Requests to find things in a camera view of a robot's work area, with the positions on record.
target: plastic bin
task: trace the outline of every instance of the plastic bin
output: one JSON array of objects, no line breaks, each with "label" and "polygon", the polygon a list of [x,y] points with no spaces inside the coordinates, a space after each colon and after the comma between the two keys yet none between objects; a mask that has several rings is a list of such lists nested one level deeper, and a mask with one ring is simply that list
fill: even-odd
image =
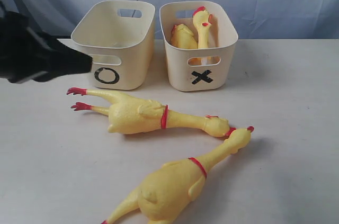
[{"label": "plastic bin", "polygon": [[[186,24],[198,40],[193,26],[192,12],[204,6],[213,15],[208,49],[180,49],[171,45],[171,31],[175,24]],[[186,17],[177,17],[186,11]],[[210,1],[175,2],[160,8],[160,25],[164,36],[168,79],[177,90],[199,91],[216,89],[226,82],[228,70],[238,41],[238,33],[224,9]],[[210,57],[213,64],[197,65],[194,58]]]},{"label": "plastic bin", "polygon": [[93,86],[131,90],[143,84],[154,51],[154,15],[155,7],[140,1],[107,0],[90,9],[71,39],[93,57]]}]

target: table surface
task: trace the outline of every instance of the table surface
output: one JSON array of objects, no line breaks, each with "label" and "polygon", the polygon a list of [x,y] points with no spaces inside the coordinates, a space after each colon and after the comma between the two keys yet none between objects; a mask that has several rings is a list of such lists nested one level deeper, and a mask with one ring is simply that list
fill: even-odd
[{"label": "table surface", "polygon": [[[145,83],[129,94],[255,127],[176,224],[339,223],[339,40],[239,40],[227,84],[194,93],[170,86],[162,41],[155,46]],[[221,144],[194,129],[108,133],[107,117],[70,109],[77,101],[109,105],[66,95],[93,88],[86,75],[0,86],[3,224],[101,223],[163,163]],[[147,219],[135,212],[120,223]]]}]

